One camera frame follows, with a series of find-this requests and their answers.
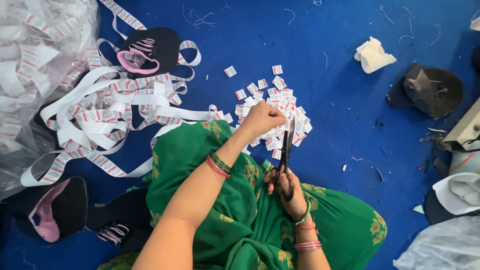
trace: blue floor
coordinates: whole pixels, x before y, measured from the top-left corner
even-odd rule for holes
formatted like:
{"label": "blue floor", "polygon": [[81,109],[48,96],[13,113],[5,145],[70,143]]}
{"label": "blue floor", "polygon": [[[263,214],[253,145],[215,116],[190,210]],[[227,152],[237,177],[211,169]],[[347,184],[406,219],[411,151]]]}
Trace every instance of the blue floor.
{"label": "blue floor", "polygon": [[[480,1],[324,0],[316,6],[311,0],[246,0],[228,3],[231,9],[223,10],[225,2],[218,0],[119,0],[118,4],[147,28],[171,27],[182,40],[198,45],[203,59],[195,67],[195,79],[188,83],[189,92],[181,96],[180,108],[206,110],[215,104],[234,115],[239,103],[234,92],[263,78],[271,84],[272,66],[281,64],[281,77],[294,89],[313,126],[301,146],[294,147],[291,169],[302,182],[349,192],[372,205],[386,220],[388,236],[367,269],[395,269],[392,260],[409,246],[409,235],[414,239],[429,225],[423,214],[411,209],[422,204],[427,191],[441,179],[435,168],[427,174],[417,169],[430,157],[432,147],[431,142],[418,140],[425,137],[427,127],[450,130],[465,113],[464,108],[480,96],[470,65],[472,49],[480,46],[480,33],[469,29]],[[183,4],[192,23],[194,19],[187,15],[190,9],[199,17],[213,12],[205,21],[215,23],[214,27],[203,24],[196,29],[188,24],[181,14]],[[394,24],[384,16],[381,5]],[[410,35],[408,12],[402,7],[412,14],[415,38],[404,37],[399,43],[401,36]],[[284,9],[295,13],[289,25],[293,14]],[[112,13],[102,4],[100,10],[100,37],[120,46],[121,37],[111,26]],[[437,24],[441,36],[430,46],[438,37]],[[120,20],[119,29],[126,34],[132,30]],[[398,62],[364,73],[353,55],[370,36],[379,39]],[[328,57],[327,67],[323,52]],[[414,109],[388,108],[385,95],[390,85],[413,61],[449,69],[461,77],[465,95],[455,112],[434,121]],[[238,74],[228,78],[223,70],[231,65]],[[377,118],[382,127],[375,125]],[[159,128],[154,125],[131,133],[123,149],[110,158],[126,172],[133,170],[151,154],[150,138]],[[274,161],[264,146],[253,148],[252,156],[258,161]],[[384,182],[375,168],[382,172]],[[68,163],[66,172],[87,180],[93,203],[107,203],[141,183],[140,179],[110,177],[85,159]],[[11,221],[6,233],[6,238],[0,239],[5,244],[0,270],[94,270],[117,254],[89,231],[53,245],[20,234]]]}

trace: bracelet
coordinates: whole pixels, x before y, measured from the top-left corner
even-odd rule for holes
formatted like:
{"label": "bracelet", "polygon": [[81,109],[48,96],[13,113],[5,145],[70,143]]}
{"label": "bracelet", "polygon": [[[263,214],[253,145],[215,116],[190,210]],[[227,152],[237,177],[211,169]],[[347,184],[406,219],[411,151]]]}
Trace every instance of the bracelet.
{"label": "bracelet", "polygon": [[208,156],[212,159],[212,161],[226,174],[232,175],[233,170],[231,167],[229,167],[225,162],[223,162],[215,153],[215,151],[212,149],[210,150],[210,153],[208,153]]}
{"label": "bracelet", "polygon": [[312,242],[306,242],[306,243],[301,243],[301,244],[295,244],[293,247],[296,250],[310,250],[310,249],[318,249],[322,248],[322,244],[320,241],[312,241]]}
{"label": "bracelet", "polygon": [[314,230],[318,234],[318,230],[316,228],[315,222],[313,222],[311,225],[303,226],[303,225],[297,225],[295,226],[295,231],[308,231],[308,230]]}
{"label": "bracelet", "polygon": [[305,219],[306,219],[306,218],[308,217],[308,215],[310,214],[310,207],[311,207],[310,201],[309,201],[309,200],[305,200],[305,201],[307,202],[307,211],[305,212],[305,215],[303,216],[303,218],[302,218],[301,220],[299,220],[299,221],[297,221],[297,222],[292,222],[293,225],[298,225],[298,224],[304,222]]}
{"label": "bracelet", "polygon": [[206,160],[207,160],[208,165],[210,165],[210,167],[212,167],[212,169],[213,169],[216,173],[220,174],[221,176],[223,176],[223,177],[225,177],[225,178],[229,178],[229,177],[230,177],[230,175],[226,174],[220,167],[218,167],[218,166],[213,162],[213,160],[210,158],[210,156],[207,156]]}

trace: plastic bag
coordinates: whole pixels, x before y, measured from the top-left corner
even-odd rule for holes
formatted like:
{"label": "plastic bag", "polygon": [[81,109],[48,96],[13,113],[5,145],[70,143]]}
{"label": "plastic bag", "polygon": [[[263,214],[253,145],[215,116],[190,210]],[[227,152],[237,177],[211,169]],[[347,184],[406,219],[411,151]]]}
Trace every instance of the plastic bag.
{"label": "plastic bag", "polygon": [[480,217],[460,217],[426,228],[393,265],[399,270],[480,269]]}
{"label": "plastic bag", "polygon": [[[0,199],[21,190],[24,170],[55,149],[53,136],[31,120],[87,70],[97,11],[96,0],[0,1]],[[53,158],[32,173],[41,175]]]}

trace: green sari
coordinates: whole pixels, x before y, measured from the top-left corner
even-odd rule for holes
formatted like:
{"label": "green sari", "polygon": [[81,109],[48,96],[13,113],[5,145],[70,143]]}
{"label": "green sari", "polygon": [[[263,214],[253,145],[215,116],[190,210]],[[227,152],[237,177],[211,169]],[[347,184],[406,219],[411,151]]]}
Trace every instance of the green sari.
{"label": "green sari", "polygon": [[[184,123],[158,138],[153,149],[153,179],[146,198],[152,226],[183,180],[205,161],[210,149],[219,149],[231,135],[226,121],[212,121]],[[250,156],[240,154],[232,167],[234,173],[225,180],[195,234],[194,269],[295,268],[293,226],[278,195],[268,195],[263,183],[265,173],[272,168],[267,161],[260,167]],[[301,186],[312,205],[318,239],[332,270],[364,269],[386,237],[382,217],[348,194],[310,184]],[[130,269],[131,258],[128,263],[116,264],[121,268],[104,264],[99,269]]]}

